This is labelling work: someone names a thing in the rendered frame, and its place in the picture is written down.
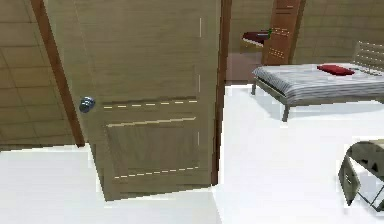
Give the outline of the light brown room door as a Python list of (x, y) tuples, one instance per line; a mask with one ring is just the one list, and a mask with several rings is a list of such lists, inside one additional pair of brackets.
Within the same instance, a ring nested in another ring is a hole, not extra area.
[(105, 199), (210, 186), (220, 0), (43, 2)]

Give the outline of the dark red bed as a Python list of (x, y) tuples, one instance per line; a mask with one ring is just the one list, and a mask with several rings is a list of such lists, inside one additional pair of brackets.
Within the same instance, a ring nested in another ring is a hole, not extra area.
[(270, 34), (267, 31), (245, 32), (242, 36), (242, 40), (247, 44), (262, 47), (264, 45), (264, 42), (268, 40), (269, 37)]

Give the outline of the silver round door knob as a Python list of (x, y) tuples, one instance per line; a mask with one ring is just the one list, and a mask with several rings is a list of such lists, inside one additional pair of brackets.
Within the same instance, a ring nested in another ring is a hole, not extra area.
[(88, 113), (95, 106), (95, 100), (92, 97), (83, 97), (79, 104), (79, 111)]

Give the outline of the grey striped bed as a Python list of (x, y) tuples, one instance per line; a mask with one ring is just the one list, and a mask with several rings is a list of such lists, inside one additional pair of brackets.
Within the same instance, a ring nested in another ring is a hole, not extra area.
[[(354, 71), (353, 75), (335, 76), (319, 65), (338, 65)], [(384, 44), (358, 41), (348, 63), (322, 63), (261, 66), (253, 71), (251, 94), (259, 87), (284, 106), (282, 121), (290, 109), (358, 101), (384, 104)]]

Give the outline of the red pillow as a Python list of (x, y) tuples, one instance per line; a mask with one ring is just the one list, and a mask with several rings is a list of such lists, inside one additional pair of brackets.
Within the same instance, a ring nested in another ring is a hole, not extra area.
[(348, 76), (354, 74), (353, 70), (332, 64), (319, 65), (317, 69), (335, 76)]

